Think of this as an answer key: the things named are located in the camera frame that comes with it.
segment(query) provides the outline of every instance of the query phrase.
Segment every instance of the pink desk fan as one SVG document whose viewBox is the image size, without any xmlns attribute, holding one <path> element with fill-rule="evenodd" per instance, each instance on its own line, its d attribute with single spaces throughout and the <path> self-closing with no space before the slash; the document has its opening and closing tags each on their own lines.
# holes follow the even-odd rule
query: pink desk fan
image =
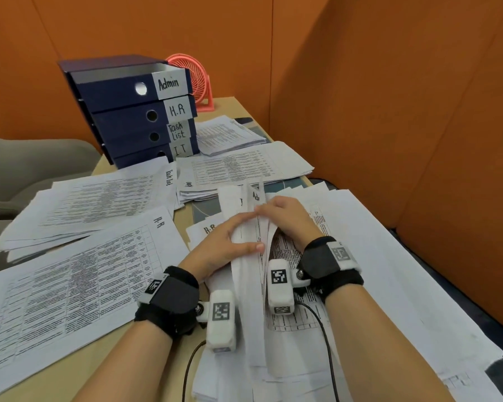
<svg viewBox="0 0 503 402">
<path fill-rule="evenodd" d="M 175 53 L 167 58 L 167 61 L 170 65 L 185 67 L 190 70 L 192 95 L 196 101 L 197 112 L 215 111 L 211 81 L 202 64 L 192 56 L 185 55 L 184 53 Z"/>
</svg>

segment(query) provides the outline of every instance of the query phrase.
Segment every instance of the right hand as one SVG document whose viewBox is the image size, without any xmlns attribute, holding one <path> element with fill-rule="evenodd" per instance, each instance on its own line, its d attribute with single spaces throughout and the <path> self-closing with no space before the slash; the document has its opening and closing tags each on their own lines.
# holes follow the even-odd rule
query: right hand
<svg viewBox="0 0 503 402">
<path fill-rule="evenodd" d="M 314 239 L 324 235 L 309 217 L 307 210 L 294 197 L 275 196 L 264 205 L 255 207 L 255 212 L 269 218 L 282 229 L 293 239 L 296 249 L 300 252 Z"/>
</svg>

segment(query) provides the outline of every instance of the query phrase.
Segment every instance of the binder finger hole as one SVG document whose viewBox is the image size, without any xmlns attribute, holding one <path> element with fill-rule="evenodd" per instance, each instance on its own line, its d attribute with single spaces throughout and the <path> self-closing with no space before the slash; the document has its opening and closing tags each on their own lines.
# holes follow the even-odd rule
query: binder finger hole
<svg viewBox="0 0 503 402">
<path fill-rule="evenodd" d="M 134 90 L 141 96 L 145 96 L 148 93 L 148 87 L 143 82 L 138 82 L 134 85 Z"/>
<path fill-rule="evenodd" d="M 154 110 L 149 110 L 145 115 L 147 116 L 148 120 L 153 123 L 158 119 L 158 114 Z"/>
</svg>

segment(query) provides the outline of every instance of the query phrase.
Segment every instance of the desk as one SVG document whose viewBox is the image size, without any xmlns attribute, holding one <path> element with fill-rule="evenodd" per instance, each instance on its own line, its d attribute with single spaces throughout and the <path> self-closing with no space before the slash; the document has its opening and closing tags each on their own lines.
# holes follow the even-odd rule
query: desk
<svg viewBox="0 0 503 402">
<path fill-rule="evenodd" d="M 200 113 L 197 120 L 206 121 L 222 114 L 228 117 L 250 117 L 250 114 L 234 97 L 224 97 L 215 99 L 216 111 L 212 113 Z M 113 172 L 115 166 L 110 165 L 103 156 L 93 171 L 93 175 Z M 284 186 L 310 185 L 307 178 L 295 179 L 285 183 L 269 185 L 267 191 L 278 191 Z M 175 212 L 174 222 L 179 233 L 188 242 L 186 228 L 205 216 L 207 212 L 217 212 L 217 199 L 193 208 L 192 203 L 187 203 L 183 209 Z M 19 385 L 0 394 L 0 402 L 67 402 L 70 401 L 76 392 L 81 388 L 95 369 L 100 365 L 108 352 L 114 347 L 124 332 L 130 326 L 126 324 L 106 336 L 88 344 L 86 347 L 61 359 L 41 372 L 33 375 Z M 181 340 L 173 344 L 166 369 L 162 375 L 161 398 L 163 402 L 174 402 L 181 400 L 184 371 L 190 354 L 194 348 L 205 339 L 205 331 L 199 327 L 190 336 L 184 336 Z M 190 367 L 188 377 L 188 399 L 190 397 L 191 385 L 196 373 L 197 365 L 201 357 L 201 352 L 194 357 L 194 362 Z"/>
</svg>

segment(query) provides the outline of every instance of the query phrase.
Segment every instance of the black cable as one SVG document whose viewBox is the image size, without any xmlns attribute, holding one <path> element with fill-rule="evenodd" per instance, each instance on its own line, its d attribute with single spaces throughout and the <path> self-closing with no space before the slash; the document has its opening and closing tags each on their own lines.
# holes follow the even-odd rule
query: black cable
<svg viewBox="0 0 503 402">
<path fill-rule="evenodd" d="M 188 371 L 190 370 L 190 365 L 192 364 L 192 360 L 194 359 L 194 355 L 196 355 L 196 352 L 201 348 L 201 346 L 204 346 L 207 344 L 206 340 L 203 340 L 201 343 L 199 343 L 194 351 L 192 351 L 192 355 L 190 356 L 190 359 L 188 360 L 188 365 L 186 366 L 186 371 L 184 373 L 184 382 L 183 382 L 183 399 L 182 402 L 184 402 L 184 398 L 186 396 L 186 381 L 188 379 Z"/>
<path fill-rule="evenodd" d="M 324 325 L 320 321 L 320 318 L 318 317 L 317 313 L 315 313 L 315 311 L 309 305 L 307 305 L 305 303 L 302 303 L 300 301 L 297 301 L 297 300 L 295 300 L 295 304 L 300 304 L 303 307 L 305 307 L 306 309 L 308 309 L 313 314 L 313 316 L 315 316 L 315 318 L 317 319 L 317 321 L 318 321 L 318 323 L 320 325 L 320 328 L 322 330 L 322 334 L 324 335 L 324 340 L 326 342 L 326 349 L 328 350 L 328 361 L 330 362 L 331 384 L 334 387 L 335 401 L 339 402 L 339 395 L 337 394 L 337 384 L 335 383 L 334 363 L 333 363 L 333 361 L 331 359 L 330 343 L 328 342 L 328 337 L 326 337 L 326 330 L 324 329 Z"/>
</svg>

